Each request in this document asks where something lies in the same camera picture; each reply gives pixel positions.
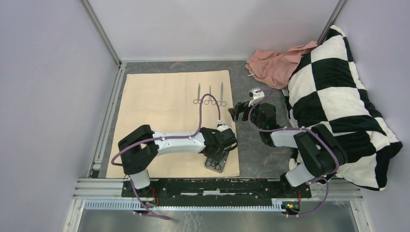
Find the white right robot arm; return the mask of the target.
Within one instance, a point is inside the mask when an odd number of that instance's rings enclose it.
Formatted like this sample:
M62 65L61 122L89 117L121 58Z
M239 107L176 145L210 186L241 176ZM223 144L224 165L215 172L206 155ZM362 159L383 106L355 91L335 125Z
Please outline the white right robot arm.
M346 151L323 124L310 129L281 127L276 108L269 103L239 102L228 111L233 121L249 121L266 145L294 148L300 155L301 163L281 176L279 191L285 197L296 194L302 184L336 173L348 161Z

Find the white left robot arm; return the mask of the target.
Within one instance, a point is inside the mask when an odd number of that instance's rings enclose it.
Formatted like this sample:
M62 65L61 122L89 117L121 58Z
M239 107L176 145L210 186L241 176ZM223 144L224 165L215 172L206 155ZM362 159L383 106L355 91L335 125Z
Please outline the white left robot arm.
M152 191L147 168L155 157L174 153L202 154L206 158L206 168L222 173L229 153L236 147L233 129L226 124L186 133L153 131L149 125L142 125L118 143L124 174L130 177L133 190L140 197Z

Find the steel forceps clamp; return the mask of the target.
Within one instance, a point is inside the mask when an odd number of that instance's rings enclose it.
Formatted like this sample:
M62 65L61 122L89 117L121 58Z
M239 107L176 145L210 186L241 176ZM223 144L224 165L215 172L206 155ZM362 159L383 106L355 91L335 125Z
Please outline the steel forceps clamp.
M206 100L204 100L204 104L205 105L209 105L209 104L212 104L212 105L215 105L216 104L216 102L214 101L214 99L213 99L213 97L211 96L212 95L212 88L211 88L211 86L209 86L209 89L208 89L208 98L206 99Z

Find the straight steel surgical scissors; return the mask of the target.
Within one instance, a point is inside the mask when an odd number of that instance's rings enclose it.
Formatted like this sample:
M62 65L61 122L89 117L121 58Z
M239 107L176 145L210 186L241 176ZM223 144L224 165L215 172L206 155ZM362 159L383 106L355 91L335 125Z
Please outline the straight steel surgical scissors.
M220 99L215 102L218 106L221 106L221 107L225 107L227 105L227 102L223 100L223 90L224 90L223 83L221 83L221 86L220 86Z

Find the curved steel clamp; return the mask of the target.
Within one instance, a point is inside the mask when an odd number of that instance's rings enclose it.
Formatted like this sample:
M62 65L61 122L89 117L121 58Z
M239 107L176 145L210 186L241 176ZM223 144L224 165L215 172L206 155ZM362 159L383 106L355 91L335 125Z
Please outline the curved steel clamp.
M202 96L201 96L201 84L198 84L197 87L197 97L193 100L193 104L200 104L202 102Z

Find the metal surgical instrument tray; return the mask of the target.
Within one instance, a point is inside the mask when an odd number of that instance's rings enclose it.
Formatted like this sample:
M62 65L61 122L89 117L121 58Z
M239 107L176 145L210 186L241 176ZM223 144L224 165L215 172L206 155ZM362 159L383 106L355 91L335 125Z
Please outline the metal surgical instrument tray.
M205 168L220 174L223 172L227 158L228 152L224 152L220 159L206 158L204 166Z

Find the beige cloth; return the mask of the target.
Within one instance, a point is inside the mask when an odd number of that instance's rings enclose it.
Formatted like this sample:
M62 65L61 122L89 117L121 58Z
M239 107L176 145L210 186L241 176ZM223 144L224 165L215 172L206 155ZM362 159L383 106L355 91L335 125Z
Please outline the beige cloth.
M201 84L202 102L193 104ZM223 83L225 107L205 105L209 86L214 101L220 99ZM230 74L227 70L213 72L178 72L128 74L122 91L119 113L114 129L110 157L119 152L118 143L141 125L148 124L160 132L190 132L198 127L215 128L217 120L234 126L228 112L233 106ZM205 168L205 156L194 153L165 154L156 157L148 167L152 178L197 178L239 176L238 150L229 153L222 173Z

